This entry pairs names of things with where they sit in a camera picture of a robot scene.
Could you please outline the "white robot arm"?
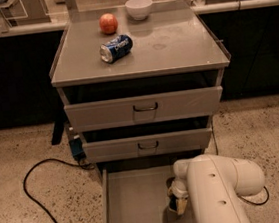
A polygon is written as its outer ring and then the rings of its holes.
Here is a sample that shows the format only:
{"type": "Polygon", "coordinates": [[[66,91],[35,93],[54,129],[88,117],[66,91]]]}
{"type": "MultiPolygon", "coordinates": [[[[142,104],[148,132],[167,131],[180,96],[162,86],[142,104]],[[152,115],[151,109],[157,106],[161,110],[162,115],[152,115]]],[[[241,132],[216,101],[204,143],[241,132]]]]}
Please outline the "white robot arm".
{"type": "Polygon", "coordinates": [[[239,198],[265,187],[262,168],[251,160],[218,155],[179,159],[168,189],[169,207],[181,216],[191,200],[196,223],[251,223],[239,198]]]}

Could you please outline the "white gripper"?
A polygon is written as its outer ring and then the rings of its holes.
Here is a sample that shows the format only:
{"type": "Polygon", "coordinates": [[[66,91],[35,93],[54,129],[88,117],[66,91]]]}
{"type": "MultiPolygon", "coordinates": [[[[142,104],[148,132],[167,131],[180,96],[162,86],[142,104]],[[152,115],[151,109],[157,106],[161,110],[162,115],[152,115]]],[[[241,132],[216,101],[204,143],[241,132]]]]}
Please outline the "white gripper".
{"type": "Polygon", "coordinates": [[[167,189],[167,196],[175,196],[177,197],[176,200],[176,207],[177,207],[177,215],[181,216],[185,212],[187,208],[187,197],[189,196],[188,188],[187,188],[187,181],[183,179],[173,179],[170,188],[167,189]]]}

